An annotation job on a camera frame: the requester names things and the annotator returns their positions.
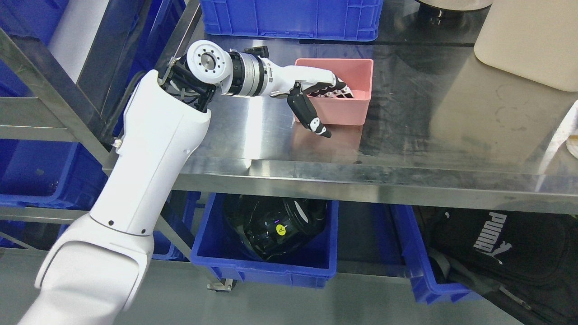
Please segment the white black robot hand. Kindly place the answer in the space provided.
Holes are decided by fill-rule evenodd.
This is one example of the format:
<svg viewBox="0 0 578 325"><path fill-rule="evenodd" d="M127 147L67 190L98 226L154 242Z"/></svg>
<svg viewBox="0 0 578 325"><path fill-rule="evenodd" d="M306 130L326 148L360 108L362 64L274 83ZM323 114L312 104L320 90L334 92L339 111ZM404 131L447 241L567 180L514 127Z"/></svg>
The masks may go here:
<svg viewBox="0 0 578 325"><path fill-rule="evenodd" d="M295 117L315 134L330 138L331 131L318 117L309 95L334 98L353 98L347 83L330 70L289 65L280 67L268 65L269 78L262 95L285 98Z"/></svg>

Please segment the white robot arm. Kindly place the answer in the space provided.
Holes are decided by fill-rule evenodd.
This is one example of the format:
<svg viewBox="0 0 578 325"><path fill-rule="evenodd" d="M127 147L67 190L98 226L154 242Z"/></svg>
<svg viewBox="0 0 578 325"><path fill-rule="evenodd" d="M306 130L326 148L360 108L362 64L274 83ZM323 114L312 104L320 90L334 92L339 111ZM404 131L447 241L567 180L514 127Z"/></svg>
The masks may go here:
<svg viewBox="0 0 578 325"><path fill-rule="evenodd" d="M139 80L124 111L113 171L91 210L46 255L35 280L39 295L21 325L111 325L132 305L161 210L211 118L159 80L155 69Z"/></svg>

